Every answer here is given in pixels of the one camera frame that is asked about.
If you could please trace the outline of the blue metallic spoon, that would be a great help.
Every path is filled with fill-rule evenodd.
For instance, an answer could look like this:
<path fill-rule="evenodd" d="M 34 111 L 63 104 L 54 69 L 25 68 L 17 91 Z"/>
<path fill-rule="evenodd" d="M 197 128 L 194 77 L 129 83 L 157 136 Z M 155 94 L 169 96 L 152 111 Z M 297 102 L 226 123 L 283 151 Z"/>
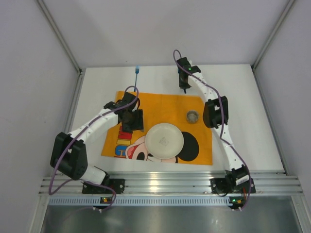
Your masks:
<path fill-rule="evenodd" d="M 178 69 L 178 78 L 179 77 L 182 77 L 183 78 L 183 81 L 184 81 L 184 83 L 185 83 L 185 78 L 187 77 L 187 75 L 182 71 L 182 70 L 180 70 L 180 69 Z M 182 89 L 183 91 L 184 91 L 184 93 L 186 94 L 187 92 L 186 92 L 186 89 L 187 88 L 185 88 L 185 86 L 184 86 L 184 89 Z"/>

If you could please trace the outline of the orange Mickey Mouse cloth placemat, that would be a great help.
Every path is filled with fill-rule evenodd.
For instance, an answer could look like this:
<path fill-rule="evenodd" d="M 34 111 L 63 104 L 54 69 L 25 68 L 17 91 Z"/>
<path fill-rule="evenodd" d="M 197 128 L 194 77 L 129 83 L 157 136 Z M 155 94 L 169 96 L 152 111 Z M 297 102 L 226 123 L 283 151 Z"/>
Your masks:
<path fill-rule="evenodd" d="M 212 165 L 212 132 L 198 96 L 139 94 L 143 129 L 108 130 L 101 155 L 133 161 Z"/>

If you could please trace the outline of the small speckled stone cup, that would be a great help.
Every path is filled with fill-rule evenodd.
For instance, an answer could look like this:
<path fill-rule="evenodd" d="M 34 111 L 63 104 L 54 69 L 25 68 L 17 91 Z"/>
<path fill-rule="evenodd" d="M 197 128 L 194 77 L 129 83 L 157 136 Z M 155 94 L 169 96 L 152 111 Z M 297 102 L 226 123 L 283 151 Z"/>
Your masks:
<path fill-rule="evenodd" d="M 189 124 L 195 124 L 199 120 L 199 113 L 196 110 L 189 110 L 186 113 L 186 120 Z"/>

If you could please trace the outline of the cream round plate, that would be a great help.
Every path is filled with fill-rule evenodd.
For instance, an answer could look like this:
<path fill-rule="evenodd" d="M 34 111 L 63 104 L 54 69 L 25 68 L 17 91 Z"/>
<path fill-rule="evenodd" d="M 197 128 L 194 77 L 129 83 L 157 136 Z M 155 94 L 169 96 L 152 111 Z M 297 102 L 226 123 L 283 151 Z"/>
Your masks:
<path fill-rule="evenodd" d="M 181 152 L 184 137 L 176 126 L 160 123 L 147 132 L 145 146 L 147 151 L 157 159 L 172 159 Z"/>

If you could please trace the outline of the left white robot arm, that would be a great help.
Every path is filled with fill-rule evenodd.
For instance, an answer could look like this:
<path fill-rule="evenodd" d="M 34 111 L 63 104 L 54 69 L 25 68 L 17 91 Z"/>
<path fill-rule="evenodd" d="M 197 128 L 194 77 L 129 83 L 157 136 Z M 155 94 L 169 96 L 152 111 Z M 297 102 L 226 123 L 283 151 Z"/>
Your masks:
<path fill-rule="evenodd" d="M 50 160 L 54 172 L 60 171 L 72 180 L 103 184 L 108 174 L 89 163 L 86 146 L 118 124 L 125 133 L 142 130 L 143 111 L 137 108 L 138 102 L 138 93 L 125 92 L 122 99 L 107 103 L 83 126 L 70 133 L 59 133 Z"/>

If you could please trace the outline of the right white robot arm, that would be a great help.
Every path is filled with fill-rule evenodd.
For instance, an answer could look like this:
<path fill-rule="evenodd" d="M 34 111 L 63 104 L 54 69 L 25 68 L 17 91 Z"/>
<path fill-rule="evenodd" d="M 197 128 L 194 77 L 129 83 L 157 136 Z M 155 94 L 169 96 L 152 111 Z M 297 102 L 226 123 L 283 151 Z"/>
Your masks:
<path fill-rule="evenodd" d="M 218 135 L 220 146 L 227 158 L 229 169 L 225 171 L 225 183 L 218 187 L 218 190 L 224 194 L 245 190 L 250 194 L 252 188 L 250 171 L 234 148 L 229 132 L 227 97 L 221 96 L 214 87 L 208 85 L 200 68 L 192 66 L 186 57 L 175 59 L 175 63 L 178 67 L 180 88 L 183 90 L 194 88 L 197 91 L 204 104 L 204 125 Z"/>

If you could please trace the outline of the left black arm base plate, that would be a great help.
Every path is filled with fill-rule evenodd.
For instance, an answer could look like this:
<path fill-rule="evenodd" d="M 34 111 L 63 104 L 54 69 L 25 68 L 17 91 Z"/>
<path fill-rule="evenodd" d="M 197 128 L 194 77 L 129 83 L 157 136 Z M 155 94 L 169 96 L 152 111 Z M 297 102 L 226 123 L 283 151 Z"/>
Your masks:
<path fill-rule="evenodd" d="M 112 190 L 116 194 L 122 194 L 125 189 L 125 179 L 108 179 L 103 181 L 102 184 L 83 183 L 83 194 L 112 194 Z"/>

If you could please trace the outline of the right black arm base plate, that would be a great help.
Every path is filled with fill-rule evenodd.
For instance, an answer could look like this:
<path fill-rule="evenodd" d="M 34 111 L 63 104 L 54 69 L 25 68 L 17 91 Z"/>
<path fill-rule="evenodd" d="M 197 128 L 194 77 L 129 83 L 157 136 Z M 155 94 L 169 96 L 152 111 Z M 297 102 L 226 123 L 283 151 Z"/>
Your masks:
<path fill-rule="evenodd" d="M 256 188 L 253 179 L 251 179 L 251 186 L 249 181 L 243 182 L 237 186 L 232 186 L 227 183 L 225 178 L 214 178 L 210 180 L 212 194 L 243 194 L 250 191 L 251 194 L 256 193 Z"/>

